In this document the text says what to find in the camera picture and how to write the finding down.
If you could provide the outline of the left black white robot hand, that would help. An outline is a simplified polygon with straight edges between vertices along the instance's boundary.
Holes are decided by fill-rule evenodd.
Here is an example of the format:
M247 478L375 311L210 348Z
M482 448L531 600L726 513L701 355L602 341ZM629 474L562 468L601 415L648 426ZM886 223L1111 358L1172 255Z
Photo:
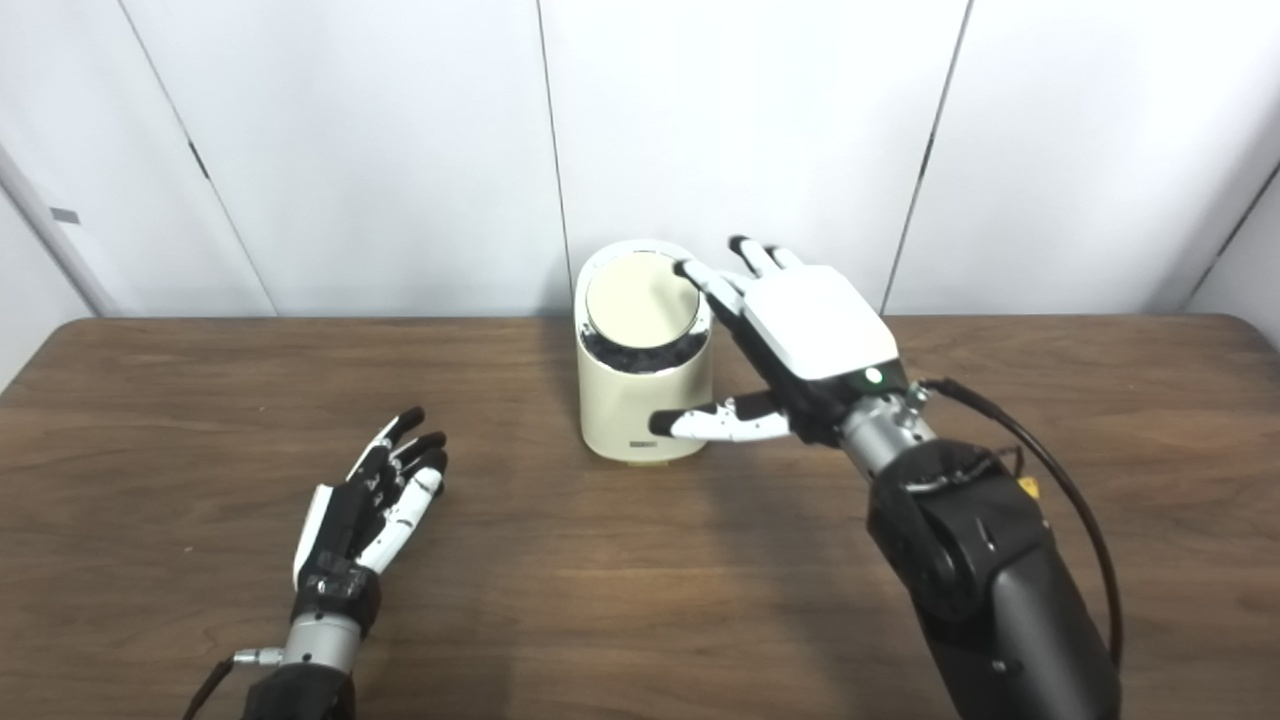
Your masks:
M420 406L394 416L346 478L315 488L293 561L291 619L344 618L367 637L381 607L381 575L445 488L442 430L417 434Z

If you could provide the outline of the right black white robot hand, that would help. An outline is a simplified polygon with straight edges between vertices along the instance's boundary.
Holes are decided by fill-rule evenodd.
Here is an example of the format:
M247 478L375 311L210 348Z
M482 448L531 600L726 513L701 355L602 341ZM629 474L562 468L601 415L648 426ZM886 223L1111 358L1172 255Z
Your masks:
M861 401L908 392L892 332L846 275L746 236L728 245L748 273L718 272L694 258L675 261L672 272L700 292L765 388L654 411L653 436L732 443L796 436L836 447Z

